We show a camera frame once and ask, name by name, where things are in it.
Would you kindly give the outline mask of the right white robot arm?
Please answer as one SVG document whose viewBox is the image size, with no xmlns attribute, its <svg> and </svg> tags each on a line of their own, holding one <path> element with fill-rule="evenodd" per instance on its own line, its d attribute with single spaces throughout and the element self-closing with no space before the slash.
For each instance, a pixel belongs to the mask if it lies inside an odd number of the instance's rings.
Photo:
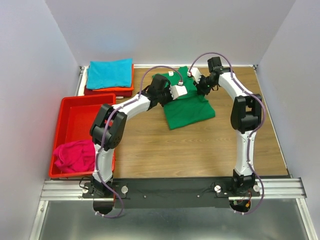
<svg viewBox="0 0 320 240">
<path fill-rule="evenodd" d="M 257 129 L 264 121 L 265 110 L 262 97 L 253 94 L 236 78 L 230 67 L 223 67 L 219 57 L 208 61 L 209 75 L 204 76 L 198 68 L 191 67 L 188 76 L 194 78 L 197 94 L 208 95 L 222 87 L 233 100 L 230 123 L 236 132 L 237 155 L 233 169 L 230 191 L 241 196 L 256 183 L 254 172 L 254 142 Z"/>
</svg>

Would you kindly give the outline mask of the green t-shirt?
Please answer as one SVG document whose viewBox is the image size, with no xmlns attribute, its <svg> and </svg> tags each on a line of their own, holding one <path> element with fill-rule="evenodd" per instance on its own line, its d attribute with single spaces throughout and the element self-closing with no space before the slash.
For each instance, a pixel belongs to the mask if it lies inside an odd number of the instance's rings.
<svg viewBox="0 0 320 240">
<path fill-rule="evenodd" d="M 183 77 L 183 85 L 187 94 L 164 105 L 164 115 L 169 129 L 174 130 L 185 127 L 200 121 L 208 120 L 216 116 L 215 110 L 203 95 L 197 93 L 193 80 L 187 76 L 188 67 L 183 66 L 170 76 L 168 73 L 162 75 L 166 77 L 172 85 L 176 85 L 180 77 Z"/>
</svg>

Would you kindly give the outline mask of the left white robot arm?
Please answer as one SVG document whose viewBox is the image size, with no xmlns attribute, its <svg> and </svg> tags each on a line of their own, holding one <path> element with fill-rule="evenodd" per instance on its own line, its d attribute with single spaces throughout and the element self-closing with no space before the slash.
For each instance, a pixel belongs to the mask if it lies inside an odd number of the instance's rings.
<svg viewBox="0 0 320 240">
<path fill-rule="evenodd" d="M 100 107 L 90 128 L 90 136 L 96 149 L 91 184 L 99 197 L 104 198 L 110 194 L 111 185 L 108 182 L 113 177 L 114 152 L 123 138 L 127 121 L 158 104 L 164 106 L 172 101 L 170 81 L 156 74 L 151 84 L 141 93 L 122 103 L 103 104 Z"/>
</svg>

